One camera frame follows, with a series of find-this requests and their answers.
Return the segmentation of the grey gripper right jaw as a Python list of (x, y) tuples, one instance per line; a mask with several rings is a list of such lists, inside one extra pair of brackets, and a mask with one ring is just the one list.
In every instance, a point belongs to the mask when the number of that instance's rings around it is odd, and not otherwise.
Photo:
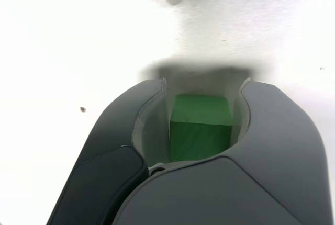
[(247, 130), (225, 152), (154, 174), (114, 224), (326, 224), (327, 159), (310, 117), (276, 86), (241, 90)]

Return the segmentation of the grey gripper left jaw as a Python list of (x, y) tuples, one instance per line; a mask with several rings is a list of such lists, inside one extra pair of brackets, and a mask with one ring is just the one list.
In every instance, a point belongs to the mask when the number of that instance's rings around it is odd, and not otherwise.
[(48, 224), (111, 224), (127, 196), (169, 161), (164, 79), (145, 80), (102, 112), (77, 158)]

